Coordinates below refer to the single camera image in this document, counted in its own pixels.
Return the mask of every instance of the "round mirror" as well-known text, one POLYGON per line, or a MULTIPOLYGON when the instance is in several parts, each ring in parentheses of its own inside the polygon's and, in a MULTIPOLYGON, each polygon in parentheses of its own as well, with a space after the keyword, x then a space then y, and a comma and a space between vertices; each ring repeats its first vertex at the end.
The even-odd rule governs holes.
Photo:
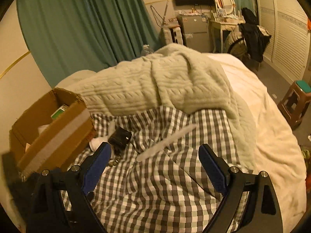
POLYGON ((216 2, 219 8, 226 10, 227 15, 232 13, 233 11, 232 0, 216 0, 216 2))

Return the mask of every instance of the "cardboard box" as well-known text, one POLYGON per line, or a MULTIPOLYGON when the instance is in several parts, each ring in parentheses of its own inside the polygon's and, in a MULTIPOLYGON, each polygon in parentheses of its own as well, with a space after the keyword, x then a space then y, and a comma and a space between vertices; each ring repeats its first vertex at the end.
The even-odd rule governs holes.
POLYGON ((94 137, 93 120, 82 98, 55 88, 36 101, 10 130, 10 151, 22 174, 56 167, 66 171, 94 137), (63 104, 69 108, 56 120, 51 115, 63 104), (39 136, 38 127, 49 124, 39 136), (31 146, 25 152, 26 144, 31 146))

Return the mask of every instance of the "backpack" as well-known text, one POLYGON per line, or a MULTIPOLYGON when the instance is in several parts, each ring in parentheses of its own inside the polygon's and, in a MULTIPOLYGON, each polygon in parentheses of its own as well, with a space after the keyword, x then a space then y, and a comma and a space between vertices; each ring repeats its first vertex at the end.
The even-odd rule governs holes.
POLYGON ((254 13, 248 8, 242 8, 242 16, 245 19, 245 23, 259 25, 259 21, 254 13))

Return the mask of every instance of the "teal stool seat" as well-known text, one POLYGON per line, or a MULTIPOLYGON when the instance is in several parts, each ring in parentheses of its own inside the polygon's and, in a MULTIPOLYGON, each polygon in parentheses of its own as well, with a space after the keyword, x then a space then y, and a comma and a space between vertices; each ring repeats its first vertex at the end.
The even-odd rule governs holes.
POLYGON ((297 80, 296 84, 304 91, 306 94, 311 92, 311 87, 303 80, 297 80))

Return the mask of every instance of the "louvered closet door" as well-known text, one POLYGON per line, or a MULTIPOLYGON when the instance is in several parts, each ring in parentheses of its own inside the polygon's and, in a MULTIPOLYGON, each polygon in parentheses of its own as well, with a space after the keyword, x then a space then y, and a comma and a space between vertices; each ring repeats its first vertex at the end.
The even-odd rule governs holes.
POLYGON ((297 0, 275 0, 277 9, 273 64, 292 82, 303 77, 307 64, 310 35, 307 15, 297 0))
POLYGON ((271 35, 270 43, 268 44, 264 57, 272 60, 274 35, 275 35, 275 12, 273 0, 257 0, 259 8, 259 24, 264 27, 271 35))

